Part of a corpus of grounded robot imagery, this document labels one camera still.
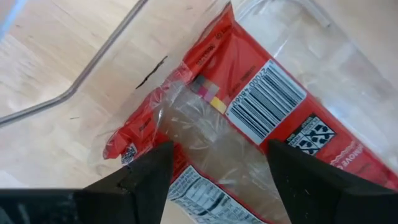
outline food package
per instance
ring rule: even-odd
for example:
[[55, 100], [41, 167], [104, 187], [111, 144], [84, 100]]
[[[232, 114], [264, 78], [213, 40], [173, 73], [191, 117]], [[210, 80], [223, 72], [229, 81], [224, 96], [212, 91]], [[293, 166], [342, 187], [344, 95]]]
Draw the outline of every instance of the food package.
[[170, 139], [169, 199], [197, 223], [290, 223], [267, 164], [269, 139], [398, 188], [395, 173], [234, 20], [230, 4], [113, 134], [103, 157], [122, 155], [127, 164]]

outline barcode number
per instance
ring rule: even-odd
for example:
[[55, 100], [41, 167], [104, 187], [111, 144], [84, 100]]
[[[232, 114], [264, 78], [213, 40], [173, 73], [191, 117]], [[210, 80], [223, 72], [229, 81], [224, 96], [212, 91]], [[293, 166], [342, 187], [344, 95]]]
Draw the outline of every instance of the barcode number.
[[306, 95], [278, 64], [269, 60], [228, 106], [226, 116], [259, 145]]

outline wooden surface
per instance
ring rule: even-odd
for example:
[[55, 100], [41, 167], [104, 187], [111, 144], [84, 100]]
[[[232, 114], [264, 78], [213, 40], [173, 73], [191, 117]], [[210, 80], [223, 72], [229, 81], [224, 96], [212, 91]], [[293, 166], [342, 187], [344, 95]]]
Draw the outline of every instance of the wooden surface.
[[[332, 91], [339, 91], [330, 85], [329, 95], [321, 100], [352, 127], [370, 126], [370, 131], [364, 131], [365, 139], [373, 134], [385, 139], [383, 144], [377, 142], [377, 153], [387, 155], [384, 160], [398, 167], [398, 143], [394, 141], [398, 126], [398, 30], [394, 29], [398, 22], [397, 3], [315, 1], [381, 72], [373, 76], [376, 71], [361, 73], [358, 69], [364, 74], [357, 77], [364, 80], [360, 83], [363, 89], [352, 86], [353, 91], [341, 93], [355, 94], [357, 98], [341, 102], [328, 98]], [[118, 160], [104, 162], [100, 158], [104, 136], [111, 134], [109, 127], [104, 126], [109, 125], [109, 120], [115, 121], [111, 126], [119, 126], [126, 114], [133, 111], [132, 106], [132, 111], [125, 111], [119, 120], [114, 118], [156, 63], [174, 46], [190, 42], [195, 21], [203, 17], [212, 2], [150, 1], [71, 100], [0, 129], [0, 187], [84, 187], [120, 167]], [[0, 116], [64, 92], [135, 3], [29, 1], [0, 42]], [[349, 78], [351, 84], [357, 81]], [[183, 219], [179, 223], [189, 223], [174, 205], [166, 207], [165, 223], [175, 221], [169, 213], [179, 214]]]

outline wooden table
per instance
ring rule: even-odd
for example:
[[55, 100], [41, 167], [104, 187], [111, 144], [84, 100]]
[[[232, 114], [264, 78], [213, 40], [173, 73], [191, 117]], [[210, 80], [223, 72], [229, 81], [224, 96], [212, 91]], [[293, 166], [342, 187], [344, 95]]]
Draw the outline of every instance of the wooden table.
[[[391, 82], [389, 88], [395, 88], [398, 4], [394, 0], [315, 1]], [[68, 89], [136, 2], [29, 1], [0, 42], [0, 116]], [[84, 187], [120, 167], [118, 160], [101, 160], [104, 138], [96, 136], [109, 135], [102, 133], [104, 127], [122, 124], [132, 112], [133, 106], [126, 109], [132, 90], [180, 43], [179, 37], [184, 37], [183, 43], [192, 42], [192, 27], [212, 2], [149, 1], [145, 13], [110, 48], [82, 91], [66, 104], [0, 129], [0, 187]], [[391, 101], [380, 108], [393, 109]], [[395, 123], [392, 115], [384, 119], [382, 125]], [[398, 166], [396, 159], [387, 162]], [[180, 223], [189, 223], [172, 204], [166, 207], [164, 223], [175, 223], [169, 213], [177, 213]]]

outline nutrition facts label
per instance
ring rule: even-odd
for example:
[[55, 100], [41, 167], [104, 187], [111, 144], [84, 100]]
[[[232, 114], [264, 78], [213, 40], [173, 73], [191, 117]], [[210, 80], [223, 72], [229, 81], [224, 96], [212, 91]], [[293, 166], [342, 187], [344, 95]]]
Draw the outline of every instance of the nutrition facts label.
[[192, 166], [170, 186], [168, 198], [179, 204], [197, 223], [265, 223]]

